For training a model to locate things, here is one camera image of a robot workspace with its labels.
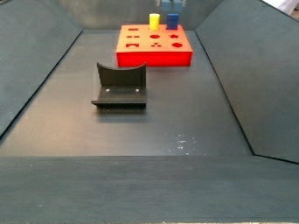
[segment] red shape sorter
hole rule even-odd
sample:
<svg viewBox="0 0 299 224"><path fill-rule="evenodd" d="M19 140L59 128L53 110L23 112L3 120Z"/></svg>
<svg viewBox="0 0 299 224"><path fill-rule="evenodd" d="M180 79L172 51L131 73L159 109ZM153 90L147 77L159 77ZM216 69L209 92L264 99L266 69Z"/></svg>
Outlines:
<svg viewBox="0 0 299 224"><path fill-rule="evenodd" d="M149 31L148 24L123 25L116 46L119 67L188 67L192 61L192 47L183 27Z"/></svg>

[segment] black holder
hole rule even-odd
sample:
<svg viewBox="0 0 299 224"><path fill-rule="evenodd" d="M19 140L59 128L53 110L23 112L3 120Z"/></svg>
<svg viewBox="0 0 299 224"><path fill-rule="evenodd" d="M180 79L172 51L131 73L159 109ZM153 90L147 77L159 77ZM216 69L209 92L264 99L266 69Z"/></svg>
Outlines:
<svg viewBox="0 0 299 224"><path fill-rule="evenodd" d="M145 107L145 63L135 68L119 69L97 63L100 90L97 107Z"/></svg>

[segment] yellow cylinder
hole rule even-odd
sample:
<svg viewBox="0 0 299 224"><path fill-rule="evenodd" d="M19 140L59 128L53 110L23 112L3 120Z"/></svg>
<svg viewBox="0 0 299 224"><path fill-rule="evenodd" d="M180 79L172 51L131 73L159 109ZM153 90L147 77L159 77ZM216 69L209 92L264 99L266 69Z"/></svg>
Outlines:
<svg viewBox="0 0 299 224"><path fill-rule="evenodd" d="M149 14L149 30L157 31L159 30L159 24L160 24L160 14Z"/></svg>

